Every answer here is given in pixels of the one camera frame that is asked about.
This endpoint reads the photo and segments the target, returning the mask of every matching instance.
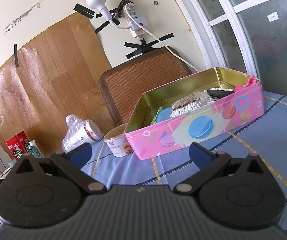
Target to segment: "pink scrunchie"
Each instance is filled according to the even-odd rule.
[[[255,76],[250,76],[247,80],[247,83],[245,85],[242,85],[242,86],[235,86],[235,92],[238,92],[240,90],[243,90],[244,88],[246,87],[249,87],[253,84],[256,83],[256,77]]]

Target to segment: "brown woven mat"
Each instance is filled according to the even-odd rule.
[[[144,92],[190,74],[184,62],[162,47],[107,70],[99,88],[117,126],[128,122]]]

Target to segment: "white window frame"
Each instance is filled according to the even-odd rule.
[[[209,22],[198,0],[176,0],[202,51],[207,68],[214,66],[226,67],[225,59],[218,44],[218,40],[213,33],[212,26],[228,19],[242,53],[247,73],[259,77],[249,43],[237,17],[237,13],[270,0],[247,0],[234,7],[230,0],[218,1],[223,7],[225,14]]]

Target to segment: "blue tablecloth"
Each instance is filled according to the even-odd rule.
[[[287,97],[269,92],[264,92],[264,95],[266,111],[263,116],[201,145],[212,152],[228,152],[236,158],[245,158],[250,152],[257,152],[266,160],[287,202]],[[115,157],[103,140],[92,148],[92,157],[82,171],[93,175],[108,189],[112,184],[167,184],[173,189],[199,171],[189,158],[189,147],[155,157],[154,162],[152,159],[139,160],[135,154]],[[287,229],[287,205],[279,225]]]

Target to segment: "wood-patterned panel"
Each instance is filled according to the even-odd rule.
[[[103,133],[113,128],[97,87],[111,66],[88,18],[75,13],[49,27],[0,67],[0,144],[24,130],[40,150],[62,152],[65,117],[93,120]]]

